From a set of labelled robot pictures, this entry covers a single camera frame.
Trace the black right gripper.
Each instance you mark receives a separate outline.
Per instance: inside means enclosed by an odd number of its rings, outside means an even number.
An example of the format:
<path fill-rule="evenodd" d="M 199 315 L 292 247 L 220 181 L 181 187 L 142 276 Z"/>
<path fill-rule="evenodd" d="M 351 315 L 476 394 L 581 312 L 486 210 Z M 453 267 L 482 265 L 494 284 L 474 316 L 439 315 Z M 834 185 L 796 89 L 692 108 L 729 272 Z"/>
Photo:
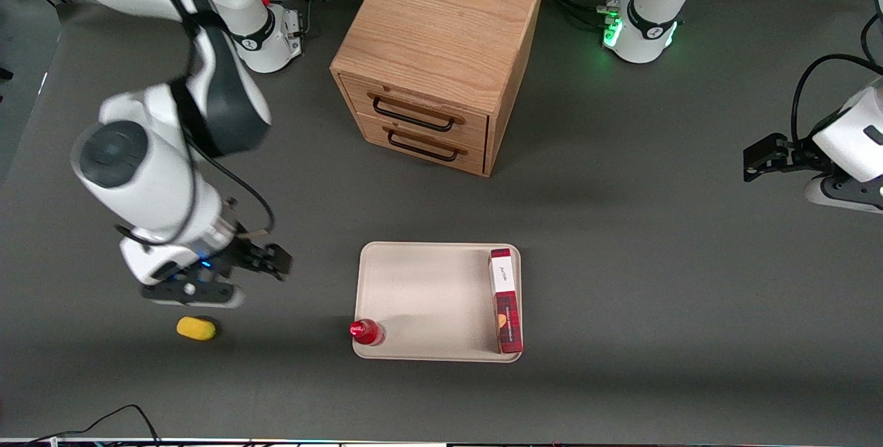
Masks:
<path fill-rule="evenodd" d="M 249 239 L 233 237 L 223 249 L 223 277 L 231 278 L 236 268 L 272 275 L 285 281 L 289 275 L 291 255 L 279 245 L 256 245 Z"/>

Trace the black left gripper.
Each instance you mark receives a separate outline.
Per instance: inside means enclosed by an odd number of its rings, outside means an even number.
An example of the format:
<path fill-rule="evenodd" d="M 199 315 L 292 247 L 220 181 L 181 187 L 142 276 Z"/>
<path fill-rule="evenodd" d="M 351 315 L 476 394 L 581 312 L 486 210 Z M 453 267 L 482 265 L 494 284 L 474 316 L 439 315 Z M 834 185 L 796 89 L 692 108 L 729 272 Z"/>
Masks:
<path fill-rule="evenodd" d="M 754 150 L 742 151 L 742 181 L 750 183 L 766 173 L 797 171 L 817 171 L 821 174 L 833 172 L 833 162 L 822 152 L 812 138 L 790 142 L 781 133 L 769 134 L 754 143 Z"/>

